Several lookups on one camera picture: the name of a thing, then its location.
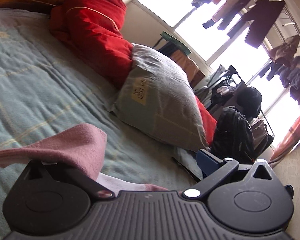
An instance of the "pillow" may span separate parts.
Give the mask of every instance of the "pillow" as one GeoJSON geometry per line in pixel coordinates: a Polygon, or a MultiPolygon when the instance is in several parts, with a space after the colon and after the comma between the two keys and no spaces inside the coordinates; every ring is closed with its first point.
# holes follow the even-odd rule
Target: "pillow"
{"type": "Polygon", "coordinates": [[[195,97],[195,99],[197,100],[197,104],[198,104],[199,111],[200,111],[200,114],[201,114],[203,129],[204,129],[205,135],[206,135],[206,141],[210,145],[213,141],[214,131],[215,131],[216,126],[217,126],[217,121],[207,111],[207,109],[200,102],[200,100],[197,97],[195,97]]]}
{"type": "Polygon", "coordinates": [[[133,46],[132,71],[112,111],[156,140],[194,152],[208,146],[186,73],[160,52],[133,46]]]}

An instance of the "bed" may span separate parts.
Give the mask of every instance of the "bed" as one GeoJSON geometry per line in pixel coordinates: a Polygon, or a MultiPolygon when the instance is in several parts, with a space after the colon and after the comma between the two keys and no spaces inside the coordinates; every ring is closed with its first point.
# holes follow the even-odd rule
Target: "bed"
{"type": "MultiPolygon", "coordinates": [[[[0,0],[0,149],[29,145],[86,122],[108,136],[102,173],[167,189],[193,185],[172,160],[200,178],[191,153],[158,142],[107,111],[117,89],[49,33],[52,7],[0,0]]],[[[0,168],[0,239],[9,232],[2,203],[24,167],[0,168]]]]}

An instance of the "red comforter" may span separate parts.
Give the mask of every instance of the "red comforter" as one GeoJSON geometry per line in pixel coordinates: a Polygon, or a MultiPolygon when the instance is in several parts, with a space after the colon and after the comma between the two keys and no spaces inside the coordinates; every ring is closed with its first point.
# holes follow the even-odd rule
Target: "red comforter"
{"type": "Polygon", "coordinates": [[[50,31],[120,89],[132,65],[132,44],[120,33],[125,12],[122,0],[65,0],[51,11],[50,31]]]}

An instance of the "blue object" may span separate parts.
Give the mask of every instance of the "blue object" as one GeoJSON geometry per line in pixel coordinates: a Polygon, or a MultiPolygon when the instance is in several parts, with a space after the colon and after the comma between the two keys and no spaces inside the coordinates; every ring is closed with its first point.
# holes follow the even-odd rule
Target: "blue object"
{"type": "Polygon", "coordinates": [[[203,178],[215,172],[223,164],[221,159],[215,157],[213,154],[204,149],[201,149],[197,152],[196,160],[197,165],[202,170],[203,178]]]}

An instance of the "wall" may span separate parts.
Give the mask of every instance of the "wall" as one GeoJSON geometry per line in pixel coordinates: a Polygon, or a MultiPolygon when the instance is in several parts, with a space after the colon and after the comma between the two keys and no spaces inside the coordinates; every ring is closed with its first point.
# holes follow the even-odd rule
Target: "wall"
{"type": "MultiPolygon", "coordinates": [[[[152,47],[160,39],[160,34],[163,31],[169,33],[161,23],[143,9],[132,2],[128,4],[125,23],[121,30],[125,39],[132,43],[152,47]]],[[[158,45],[158,48],[162,45],[164,45],[164,41],[158,45]]],[[[197,58],[194,54],[190,54],[189,57],[206,76],[211,73],[211,69],[201,59],[197,58]]]]}
{"type": "Polygon", "coordinates": [[[300,240],[300,144],[274,168],[274,172],[283,185],[291,184],[294,188],[294,214],[288,233],[300,240]]]}

